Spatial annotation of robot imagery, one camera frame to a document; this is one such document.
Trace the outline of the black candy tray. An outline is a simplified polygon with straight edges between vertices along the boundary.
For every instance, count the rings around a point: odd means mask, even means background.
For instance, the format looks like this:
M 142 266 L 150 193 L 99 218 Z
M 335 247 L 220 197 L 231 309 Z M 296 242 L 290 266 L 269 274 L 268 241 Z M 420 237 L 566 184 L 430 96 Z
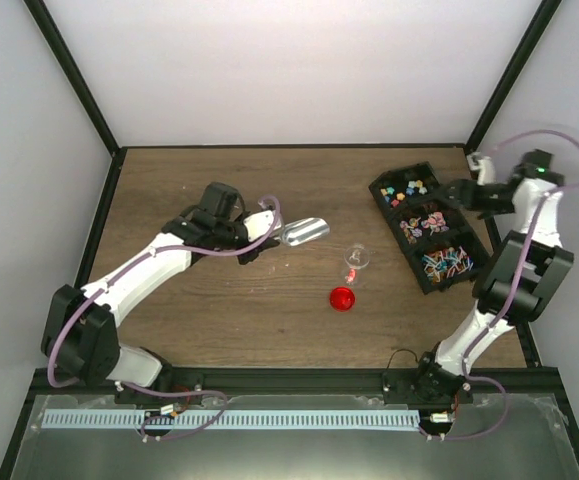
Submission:
M 388 170 L 368 186 L 422 292 L 472 281 L 489 260 L 461 211 L 441 198 L 427 162 Z

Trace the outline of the silver metal scoop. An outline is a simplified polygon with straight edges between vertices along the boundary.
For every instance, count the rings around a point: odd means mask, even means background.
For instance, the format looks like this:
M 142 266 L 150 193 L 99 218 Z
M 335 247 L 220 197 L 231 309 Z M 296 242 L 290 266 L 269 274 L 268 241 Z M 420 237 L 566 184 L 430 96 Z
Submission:
M 318 240 L 330 233 L 329 224 L 322 218 L 310 217 L 286 224 L 278 240 L 289 247 L 297 247 Z

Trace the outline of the clear plastic jar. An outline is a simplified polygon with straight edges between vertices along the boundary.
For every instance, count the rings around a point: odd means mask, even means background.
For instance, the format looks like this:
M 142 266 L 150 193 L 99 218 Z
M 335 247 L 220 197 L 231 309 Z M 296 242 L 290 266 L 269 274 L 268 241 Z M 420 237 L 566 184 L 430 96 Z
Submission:
M 349 287 L 356 286 L 359 283 L 359 275 L 370 263 L 370 250 L 363 244 L 353 244 L 345 250 L 343 260 L 345 263 L 344 284 Z

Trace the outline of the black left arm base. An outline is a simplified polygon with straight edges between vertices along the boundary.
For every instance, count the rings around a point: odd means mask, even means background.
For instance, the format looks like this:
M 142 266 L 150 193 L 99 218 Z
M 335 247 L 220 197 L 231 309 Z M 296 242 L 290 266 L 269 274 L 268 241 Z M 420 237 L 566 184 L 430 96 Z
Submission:
M 148 386 L 148 389 L 164 393 L 181 393 L 192 391 L 194 386 L 202 379 L 202 376 L 188 376 L 183 370 L 165 365 L 156 380 Z M 123 391 L 115 394 L 115 403 L 118 405 L 135 405 L 139 408 L 156 408 L 171 403 L 198 403 L 195 396 L 165 398 L 148 395 L 131 388 L 125 387 Z

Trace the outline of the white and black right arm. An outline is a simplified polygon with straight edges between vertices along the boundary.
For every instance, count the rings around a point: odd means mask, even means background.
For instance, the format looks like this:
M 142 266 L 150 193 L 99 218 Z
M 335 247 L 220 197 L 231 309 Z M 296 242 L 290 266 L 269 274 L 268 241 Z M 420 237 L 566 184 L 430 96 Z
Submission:
M 495 181 L 489 158 L 468 159 L 478 177 L 447 184 L 442 197 L 481 214 L 512 214 L 516 224 L 476 277 L 475 304 L 465 320 L 420 360 L 412 388 L 427 403 L 454 396 L 499 337 L 535 321 L 574 262 L 558 232 L 565 181 L 551 168 L 552 154 L 539 149 L 524 154 L 504 182 Z

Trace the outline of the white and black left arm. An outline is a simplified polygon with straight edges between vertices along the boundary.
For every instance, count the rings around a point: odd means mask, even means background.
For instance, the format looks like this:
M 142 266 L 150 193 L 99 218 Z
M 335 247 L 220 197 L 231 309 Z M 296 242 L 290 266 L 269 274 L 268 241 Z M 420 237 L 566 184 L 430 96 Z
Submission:
M 258 211 L 249 211 L 236 188 L 212 182 L 196 204 L 115 270 L 81 287 L 60 287 L 41 340 L 48 383 L 65 388 L 112 381 L 138 390 L 150 403 L 165 402 L 173 392 L 170 366 L 145 348 L 122 343 L 118 330 L 149 295 L 201 259 L 234 257 L 247 264 L 278 246 L 280 202 L 264 195 L 258 204 Z

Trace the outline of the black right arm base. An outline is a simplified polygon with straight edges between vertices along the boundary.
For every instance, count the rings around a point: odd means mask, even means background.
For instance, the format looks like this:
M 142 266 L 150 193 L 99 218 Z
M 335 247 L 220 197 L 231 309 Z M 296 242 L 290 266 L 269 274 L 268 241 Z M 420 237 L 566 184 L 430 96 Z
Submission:
M 391 368 L 389 364 L 381 374 L 386 403 L 412 408 L 449 406 L 466 382 L 463 375 L 451 373 L 438 363 L 436 349 L 424 352 L 413 369 Z

